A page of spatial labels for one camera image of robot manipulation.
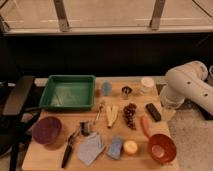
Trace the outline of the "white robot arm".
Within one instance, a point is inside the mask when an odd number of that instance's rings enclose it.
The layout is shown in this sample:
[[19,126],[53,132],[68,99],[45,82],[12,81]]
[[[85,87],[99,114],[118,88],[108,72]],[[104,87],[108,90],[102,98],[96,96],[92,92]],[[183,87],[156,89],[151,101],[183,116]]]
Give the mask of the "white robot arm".
[[207,76],[207,67],[200,61],[169,69],[165,74],[166,85],[159,95],[162,105],[178,109],[189,99],[213,116],[213,86],[205,82]]

